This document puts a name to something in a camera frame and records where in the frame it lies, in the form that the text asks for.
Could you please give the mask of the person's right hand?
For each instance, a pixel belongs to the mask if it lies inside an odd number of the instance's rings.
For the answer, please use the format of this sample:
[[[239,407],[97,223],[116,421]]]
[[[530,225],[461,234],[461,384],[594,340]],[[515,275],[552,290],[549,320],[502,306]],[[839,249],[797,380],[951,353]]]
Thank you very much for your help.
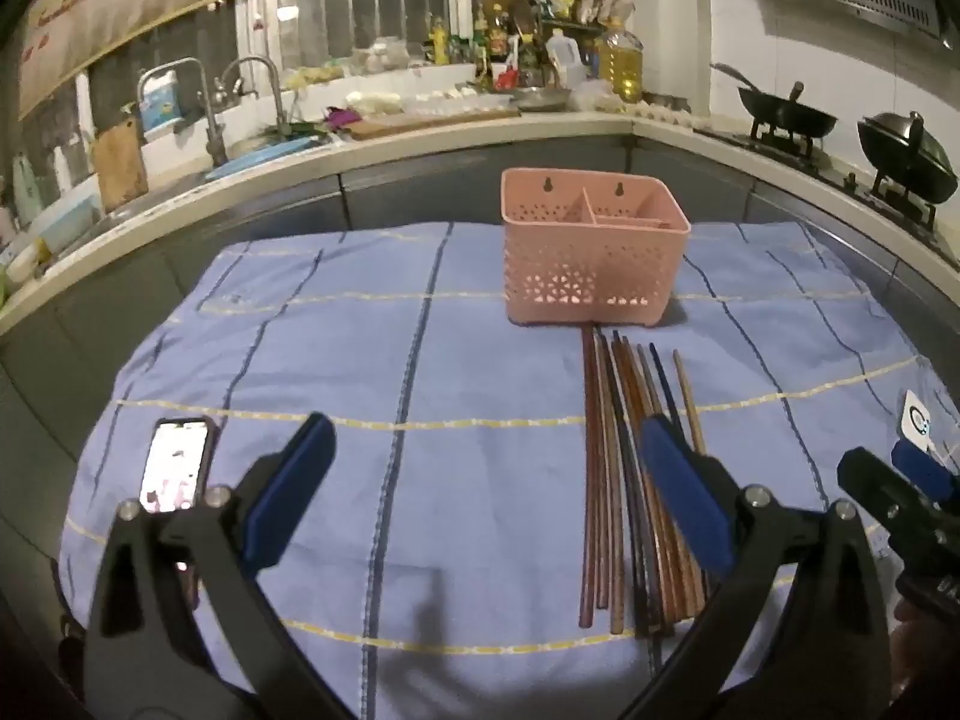
[[[958,635],[906,598],[896,602],[893,619],[892,697],[898,699],[920,674],[946,661],[958,649]]]

